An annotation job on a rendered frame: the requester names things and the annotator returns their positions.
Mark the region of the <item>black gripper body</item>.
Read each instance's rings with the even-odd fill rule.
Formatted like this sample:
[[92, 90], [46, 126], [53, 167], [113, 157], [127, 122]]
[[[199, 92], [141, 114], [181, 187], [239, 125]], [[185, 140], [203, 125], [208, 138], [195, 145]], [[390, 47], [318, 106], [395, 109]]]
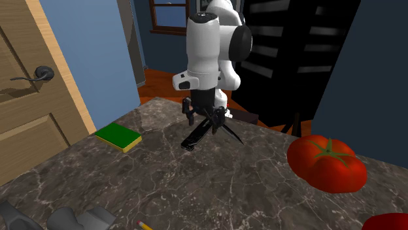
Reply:
[[191, 90], [191, 105], [196, 113], [213, 113], [215, 88]]

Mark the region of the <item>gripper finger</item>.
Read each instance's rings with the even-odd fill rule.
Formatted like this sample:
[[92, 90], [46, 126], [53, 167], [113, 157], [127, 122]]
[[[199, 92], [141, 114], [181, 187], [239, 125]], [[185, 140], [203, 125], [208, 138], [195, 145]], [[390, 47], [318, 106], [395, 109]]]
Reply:
[[220, 127], [224, 127], [224, 123], [226, 120], [225, 113], [226, 113], [225, 107], [213, 108], [213, 111], [209, 113], [208, 118], [212, 124], [213, 135], [216, 134]]
[[188, 121], [189, 121], [189, 125], [193, 126], [194, 124], [194, 109], [190, 110], [190, 104], [191, 104], [192, 100], [189, 97], [185, 97], [182, 100], [182, 113], [186, 115]]

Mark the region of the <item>dark grey curved object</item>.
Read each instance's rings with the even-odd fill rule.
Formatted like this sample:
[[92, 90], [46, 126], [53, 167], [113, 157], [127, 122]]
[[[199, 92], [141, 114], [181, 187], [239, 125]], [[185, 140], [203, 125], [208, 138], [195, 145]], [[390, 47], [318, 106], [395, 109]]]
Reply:
[[8, 201], [0, 203], [0, 215], [7, 230], [44, 230], [37, 222], [14, 208]]

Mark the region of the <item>dark robot stand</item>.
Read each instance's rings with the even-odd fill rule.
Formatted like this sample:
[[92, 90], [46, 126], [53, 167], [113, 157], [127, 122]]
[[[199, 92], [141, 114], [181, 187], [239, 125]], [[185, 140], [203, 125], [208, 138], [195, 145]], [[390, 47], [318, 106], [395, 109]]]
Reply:
[[242, 110], [237, 110], [234, 108], [229, 108], [232, 118], [235, 120], [240, 120], [242, 122], [247, 122], [256, 125], [258, 123], [258, 115], [250, 112], [245, 112]]

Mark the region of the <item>black folding knife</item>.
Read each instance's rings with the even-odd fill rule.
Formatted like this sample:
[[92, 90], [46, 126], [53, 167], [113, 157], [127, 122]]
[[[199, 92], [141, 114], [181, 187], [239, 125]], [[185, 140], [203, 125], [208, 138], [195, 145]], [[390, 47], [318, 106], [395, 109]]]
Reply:
[[[192, 151], [202, 138], [212, 129], [213, 126], [210, 124], [208, 119], [204, 119], [181, 143], [181, 147], [187, 151]], [[220, 127], [226, 134], [228, 134], [234, 140], [239, 141], [241, 144], [242, 140], [226, 125]]]

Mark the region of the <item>green and yellow sponge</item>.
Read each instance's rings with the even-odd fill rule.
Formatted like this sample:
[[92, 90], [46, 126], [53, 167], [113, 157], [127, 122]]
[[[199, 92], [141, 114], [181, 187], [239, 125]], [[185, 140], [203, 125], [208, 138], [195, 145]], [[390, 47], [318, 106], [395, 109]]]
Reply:
[[128, 152], [142, 141], [140, 133], [118, 125], [117, 123], [110, 123], [99, 131], [96, 131], [95, 136], [123, 153]]

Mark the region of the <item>brown framed window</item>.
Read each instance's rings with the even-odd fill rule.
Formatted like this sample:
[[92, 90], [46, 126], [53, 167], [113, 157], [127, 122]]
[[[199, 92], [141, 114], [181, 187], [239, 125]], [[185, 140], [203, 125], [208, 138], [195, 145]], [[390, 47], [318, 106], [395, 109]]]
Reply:
[[152, 33], [185, 35], [190, 0], [149, 0]]

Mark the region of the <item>large red tomato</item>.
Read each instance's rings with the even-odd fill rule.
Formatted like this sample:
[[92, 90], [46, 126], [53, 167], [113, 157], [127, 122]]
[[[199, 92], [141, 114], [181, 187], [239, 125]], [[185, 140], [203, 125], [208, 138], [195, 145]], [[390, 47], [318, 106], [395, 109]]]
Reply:
[[367, 182], [366, 166], [344, 142], [309, 135], [288, 147], [292, 171], [312, 187], [328, 193], [352, 193]]

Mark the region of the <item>red round fruit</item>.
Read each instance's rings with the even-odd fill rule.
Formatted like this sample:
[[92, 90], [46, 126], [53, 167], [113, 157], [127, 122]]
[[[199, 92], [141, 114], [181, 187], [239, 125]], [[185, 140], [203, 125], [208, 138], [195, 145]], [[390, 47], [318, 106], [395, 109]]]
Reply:
[[388, 213], [370, 217], [362, 230], [408, 230], [407, 213]]

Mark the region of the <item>black shelf unit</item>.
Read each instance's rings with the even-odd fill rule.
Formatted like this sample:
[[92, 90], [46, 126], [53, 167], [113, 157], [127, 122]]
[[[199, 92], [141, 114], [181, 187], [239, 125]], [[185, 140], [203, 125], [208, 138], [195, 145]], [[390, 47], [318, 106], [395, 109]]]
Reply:
[[361, 0], [245, 0], [252, 51], [231, 98], [268, 127], [301, 136], [316, 114]]

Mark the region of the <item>grey blocky object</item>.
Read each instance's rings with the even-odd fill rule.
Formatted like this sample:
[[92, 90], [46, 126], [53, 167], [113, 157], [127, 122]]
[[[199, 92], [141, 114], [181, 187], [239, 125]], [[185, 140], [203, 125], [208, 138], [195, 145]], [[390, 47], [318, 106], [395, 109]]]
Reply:
[[116, 216], [102, 206], [96, 206], [75, 216], [73, 209], [62, 207], [47, 219], [48, 230], [109, 230]]

